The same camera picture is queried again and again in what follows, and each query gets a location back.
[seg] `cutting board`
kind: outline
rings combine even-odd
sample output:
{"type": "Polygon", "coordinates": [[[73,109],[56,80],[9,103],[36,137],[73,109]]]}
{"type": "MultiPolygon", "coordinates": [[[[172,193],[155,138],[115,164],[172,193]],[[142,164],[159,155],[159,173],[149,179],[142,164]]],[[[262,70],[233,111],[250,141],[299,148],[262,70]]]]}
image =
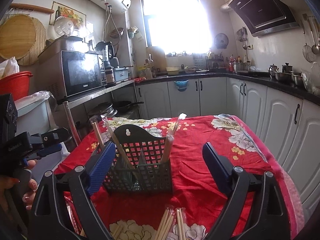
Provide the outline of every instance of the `cutting board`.
{"type": "Polygon", "coordinates": [[[164,50],[158,46],[146,48],[147,55],[151,54],[151,59],[154,62],[155,68],[160,68],[160,71],[166,71],[167,60],[165,58],[164,50]]]}
{"type": "Polygon", "coordinates": [[[4,59],[23,58],[32,49],[36,37],[36,28],[30,16],[11,16],[0,26],[0,56],[4,59]]]}
{"type": "Polygon", "coordinates": [[[37,38],[36,43],[25,55],[23,58],[18,59],[17,62],[21,66],[30,66],[33,65],[37,60],[39,54],[44,50],[45,47],[45,40],[46,40],[46,31],[45,27],[37,18],[32,18],[32,21],[36,28],[37,38]]]}

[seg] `metal screw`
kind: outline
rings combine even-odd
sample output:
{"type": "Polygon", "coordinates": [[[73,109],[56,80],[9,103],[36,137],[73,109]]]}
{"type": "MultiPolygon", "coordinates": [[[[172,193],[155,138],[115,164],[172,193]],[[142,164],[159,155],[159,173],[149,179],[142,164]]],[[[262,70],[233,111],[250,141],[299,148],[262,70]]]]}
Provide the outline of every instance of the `metal screw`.
{"type": "Polygon", "coordinates": [[[243,169],[242,169],[241,167],[239,167],[239,166],[236,166],[236,167],[235,167],[235,171],[236,171],[237,173],[241,173],[241,172],[243,171],[243,169]]]}
{"type": "Polygon", "coordinates": [[[84,170],[84,167],[83,166],[77,166],[76,168],[75,168],[75,171],[76,172],[81,172],[81,171],[83,171],[84,170]]]}
{"type": "Polygon", "coordinates": [[[272,178],[273,177],[273,173],[271,171],[267,171],[266,172],[266,175],[269,177],[269,178],[272,178]]]}
{"type": "Polygon", "coordinates": [[[52,175],[52,171],[46,171],[46,172],[44,173],[44,175],[45,175],[46,177],[50,177],[50,176],[52,175]]]}

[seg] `cabinet handle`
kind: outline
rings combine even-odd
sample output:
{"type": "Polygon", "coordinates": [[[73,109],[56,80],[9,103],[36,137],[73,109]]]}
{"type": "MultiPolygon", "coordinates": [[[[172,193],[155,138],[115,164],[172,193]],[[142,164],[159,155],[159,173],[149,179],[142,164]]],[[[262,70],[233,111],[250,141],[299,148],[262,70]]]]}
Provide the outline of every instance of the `cabinet handle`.
{"type": "Polygon", "coordinates": [[[297,124],[297,114],[298,114],[298,109],[300,108],[300,105],[297,105],[297,109],[296,109],[296,114],[294,115],[294,124],[297,124]]]}

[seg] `white cabinet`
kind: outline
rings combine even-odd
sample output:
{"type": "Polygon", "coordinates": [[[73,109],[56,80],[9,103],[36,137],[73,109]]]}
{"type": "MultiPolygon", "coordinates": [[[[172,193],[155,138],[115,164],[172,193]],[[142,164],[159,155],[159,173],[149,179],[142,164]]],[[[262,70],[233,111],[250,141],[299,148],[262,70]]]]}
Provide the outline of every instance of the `white cabinet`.
{"type": "Polygon", "coordinates": [[[246,81],[243,86],[243,95],[242,121],[260,137],[266,109],[267,87],[246,81]]]}
{"type": "Polygon", "coordinates": [[[282,166],[295,137],[302,100],[268,88],[260,139],[282,166]]]}
{"type": "Polygon", "coordinates": [[[242,119],[243,111],[243,81],[234,78],[227,79],[227,114],[242,119]]]}
{"type": "Polygon", "coordinates": [[[320,196],[320,107],[303,101],[301,118],[284,170],[295,183],[307,218],[314,211],[320,196]]]}
{"type": "Polygon", "coordinates": [[[182,92],[174,81],[168,82],[172,117],[178,117],[181,113],[185,113],[187,117],[200,115],[199,89],[197,79],[190,79],[187,89],[182,92]]]}
{"type": "Polygon", "coordinates": [[[201,116],[225,114],[227,112],[226,78],[200,78],[199,84],[201,116]]]}
{"type": "Polygon", "coordinates": [[[143,119],[171,117],[170,100],[167,82],[137,86],[138,101],[143,119]]]}

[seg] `silver flexible duct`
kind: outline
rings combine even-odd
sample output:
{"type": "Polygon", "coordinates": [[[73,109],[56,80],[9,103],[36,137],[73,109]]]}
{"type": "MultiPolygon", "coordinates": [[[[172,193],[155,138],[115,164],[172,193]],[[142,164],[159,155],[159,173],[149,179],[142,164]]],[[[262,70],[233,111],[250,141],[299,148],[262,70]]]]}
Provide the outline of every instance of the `silver flexible duct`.
{"type": "Polygon", "coordinates": [[[221,5],[220,11],[222,11],[222,12],[231,11],[232,8],[229,6],[229,4],[230,4],[232,1],[233,1],[233,0],[228,0],[224,5],[221,5]]]}

